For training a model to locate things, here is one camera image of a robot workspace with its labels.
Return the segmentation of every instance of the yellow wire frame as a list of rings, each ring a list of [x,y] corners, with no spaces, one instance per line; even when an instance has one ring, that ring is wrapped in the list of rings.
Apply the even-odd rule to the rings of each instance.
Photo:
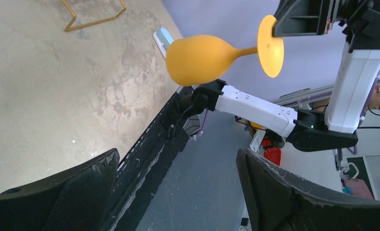
[[[104,22],[107,22],[107,21],[110,21],[110,20],[113,20],[113,19],[116,19],[118,18],[123,12],[125,12],[126,10],[126,5],[125,3],[123,2],[123,0],[120,0],[120,3],[122,3],[122,6],[123,6],[123,9],[118,13],[116,14],[115,16],[113,17],[109,17],[109,18],[105,18],[105,19],[101,19],[101,20],[97,20],[97,21],[94,21],[94,22],[90,22],[90,23],[85,23],[85,24],[82,24],[82,25],[78,25],[78,26],[72,26],[72,24],[74,23],[74,21],[76,20],[76,15],[74,13],[74,11],[71,9],[71,7],[69,6],[68,2],[66,0],[62,0],[62,2],[64,3],[64,5],[66,6],[66,8],[69,10],[69,12],[72,14],[72,19],[71,21],[68,23],[68,25],[66,25],[65,27],[65,32],[69,32],[69,31],[72,31],[72,30],[77,30],[77,29],[81,29],[81,28],[84,28],[84,27],[87,27],[87,26],[92,26],[92,25],[96,25],[96,24],[99,24],[99,23],[104,23]]]

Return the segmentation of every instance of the wine glass stem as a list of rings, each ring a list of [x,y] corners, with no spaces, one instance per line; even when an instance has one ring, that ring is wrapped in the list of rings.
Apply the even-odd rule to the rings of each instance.
[[[256,54],[256,53],[258,53],[258,49],[256,47],[251,47],[251,48],[246,48],[246,49],[239,49],[236,52],[236,56],[239,58],[241,56]]]

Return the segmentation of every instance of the table surface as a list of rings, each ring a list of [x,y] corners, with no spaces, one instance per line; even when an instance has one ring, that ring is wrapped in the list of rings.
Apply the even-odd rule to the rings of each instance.
[[[117,0],[69,1],[75,24]],[[136,142],[177,85],[153,40],[181,38],[160,0],[126,0],[117,19],[64,32],[60,0],[0,0],[0,193]]]

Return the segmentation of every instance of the person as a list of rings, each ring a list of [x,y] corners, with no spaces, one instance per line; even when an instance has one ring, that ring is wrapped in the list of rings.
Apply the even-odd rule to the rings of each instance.
[[[312,104],[312,110],[316,111],[325,111],[330,99],[324,99],[316,101]],[[371,95],[370,102],[368,104],[368,107],[366,108],[366,111],[370,110],[380,110],[380,85],[376,85],[376,87],[373,90],[373,93]]]

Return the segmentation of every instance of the robotic arm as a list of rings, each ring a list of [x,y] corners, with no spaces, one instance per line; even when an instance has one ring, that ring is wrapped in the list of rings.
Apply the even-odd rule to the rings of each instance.
[[[221,80],[203,84],[181,101],[186,116],[204,108],[263,125],[304,152],[353,147],[367,93],[380,70],[380,0],[281,0],[273,36],[327,34],[340,21],[346,42],[325,113],[285,108],[247,95]]]

